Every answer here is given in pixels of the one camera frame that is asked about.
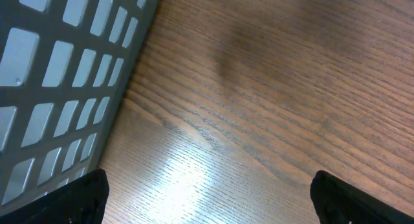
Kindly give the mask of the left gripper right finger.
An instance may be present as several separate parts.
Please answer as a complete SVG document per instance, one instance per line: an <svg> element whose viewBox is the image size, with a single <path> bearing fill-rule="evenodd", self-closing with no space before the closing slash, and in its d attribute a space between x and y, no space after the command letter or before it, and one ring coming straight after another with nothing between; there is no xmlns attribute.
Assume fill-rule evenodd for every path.
<svg viewBox="0 0 414 224"><path fill-rule="evenodd" d="M323 170L312 180L310 198L323 224L413 224L413 217Z"/></svg>

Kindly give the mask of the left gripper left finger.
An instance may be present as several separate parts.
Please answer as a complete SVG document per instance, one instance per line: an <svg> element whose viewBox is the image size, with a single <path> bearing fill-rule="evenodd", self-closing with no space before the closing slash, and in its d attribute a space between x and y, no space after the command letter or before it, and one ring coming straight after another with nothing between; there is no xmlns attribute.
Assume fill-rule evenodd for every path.
<svg viewBox="0 0 414 224"><path fill-rule="evenodd" d="M100 224L109 197L106 172L96 169L1 217L1 224Z"/></svg>

